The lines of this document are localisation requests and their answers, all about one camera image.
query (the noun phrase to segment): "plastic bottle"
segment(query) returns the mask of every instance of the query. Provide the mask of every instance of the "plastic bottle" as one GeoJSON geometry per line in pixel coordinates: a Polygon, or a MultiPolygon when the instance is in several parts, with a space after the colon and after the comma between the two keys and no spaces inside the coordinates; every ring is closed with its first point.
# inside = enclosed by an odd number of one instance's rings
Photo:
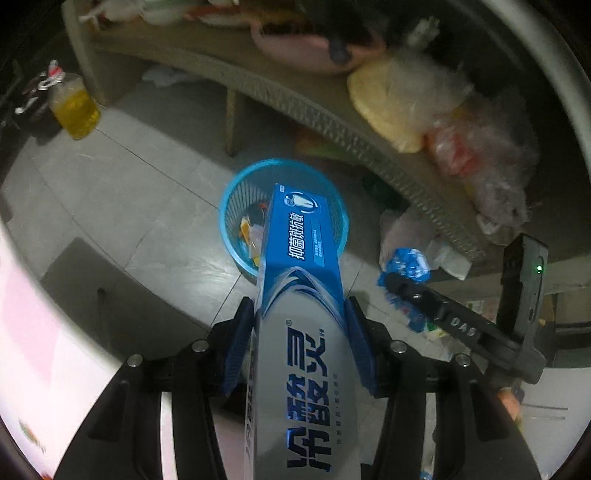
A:
{"type": "Polygon", "coordinates": [[[64,72],[55,60],[51,62],[48,73],[44,87],[50,88],[51,111],[74,140],[84,138],[99,121],[100,111],[88,95],[82,77],[64,72]]]}

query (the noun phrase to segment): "tile floor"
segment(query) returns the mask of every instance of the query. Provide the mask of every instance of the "tile floor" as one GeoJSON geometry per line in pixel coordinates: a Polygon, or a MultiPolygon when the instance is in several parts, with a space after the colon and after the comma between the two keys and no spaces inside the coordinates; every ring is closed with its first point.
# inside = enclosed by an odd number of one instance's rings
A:
{"type": "MultiPolygon", "coordinates": [[[[29,138],[0,194],[10,213],[8,228],[33,273],[44,277],[64,249],[82,238],[199,326],[230,318],[256,288],[222,244],[222,192],[247,164],[292,157],[294,135],[284,117],[249,103],[243,146],[230,158],[223,149],[224,114],[225,90],[214,83],[162,89],[141,83],[105,109],[97,129],[83,140],[62,132],[39,146],[29,138]]],[[[349,209],[349,242],[340,260],[345,293],[356,295],[369,318],[424,355],[449,357],[453,345],[408,330],[375,285],[381,208],[363,192],[359,176],[348,167],[315,165],[337,184],[349,209]]],[[[368,462],[385,403],[358,390],[360,432],[372,439],[362,442],[368,462]]]]}

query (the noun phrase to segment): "debris on floor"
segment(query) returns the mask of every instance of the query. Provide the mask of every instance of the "debris on floor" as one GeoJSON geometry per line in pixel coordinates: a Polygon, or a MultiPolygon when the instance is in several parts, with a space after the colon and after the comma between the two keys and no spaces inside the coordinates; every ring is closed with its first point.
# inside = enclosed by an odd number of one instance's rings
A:
{"type": "Polygon", "coordinates": [[[157,64],[144,72],[142,80],[152,82],[156,87],[170,87],[176,83],[198,82],[202,78],[184,70],[157,64]]]}

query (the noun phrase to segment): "plastic bag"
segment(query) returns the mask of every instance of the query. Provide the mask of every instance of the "plastic bag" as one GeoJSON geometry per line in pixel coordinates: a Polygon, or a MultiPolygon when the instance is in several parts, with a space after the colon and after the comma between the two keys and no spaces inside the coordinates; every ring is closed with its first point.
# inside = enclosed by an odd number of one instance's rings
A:
{"type": "Polygon", "coordinates": [[[538,163],[538,142],[516,89],[493,100],[474,95],[426,134],[439,170],[463,178],[476,210],[502,226],[528,220],[524,187],[538,163]]]}
{"type": "Polygon", "coordinates": [[[436,235],[435,226],[413,207],[402,215],[393,210],[385,210],[379,217],[379,229],[382,236],[379,264],[383,271],[398,248],[409,247],[425,251],[436,235]]]}
{"type": "Polygon", "coordinates": [[[154,65],[144,72],[142,80],[153,82],[156,87],[170,87],[176,83],[190,83],[201,80],[201,77],[167,65],[154,65]]]}
{"type": "Polygon", "coordinates": [[[347,85],[355,109],[401,153],[420,151],[434,120],[473,91],[464,75],[409,48],[364,63],[347,85]]]}
{"type": "MultiPolygon", "coordinates": [[[[394,255],[386,264],[384,273],[378,278],[379,286],[385,287],[385,277],[391,272],[399,273],[416,283],[424,283],[431,276],[425,256],[415,248],[396,249],[394,255]]],[[[390,292],[386,293],[386,298],[397,310],[400,310],[408,317],[408,327],[411,330],[420,333],[425,329],[427,317],[412,304],[390,292]]]]}
{"type": "Polygon", "coordinates": [[[422,134],[474,91],[474,85],[462,72],[448,69],[410,48],[396,52],[388,73],[388,107],[404,115],[412,128],[422,134]]]}

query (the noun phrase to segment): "toothpaste box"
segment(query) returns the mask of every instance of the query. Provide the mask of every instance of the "toothpaste box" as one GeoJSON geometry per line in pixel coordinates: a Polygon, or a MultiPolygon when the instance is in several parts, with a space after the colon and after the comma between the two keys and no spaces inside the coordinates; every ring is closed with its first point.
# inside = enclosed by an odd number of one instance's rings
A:
{"type": "Polygon", "coordinates": [[[244,478],[358,480],[356,374],[324,198],[275,186],[258,288],[244,478]]]}

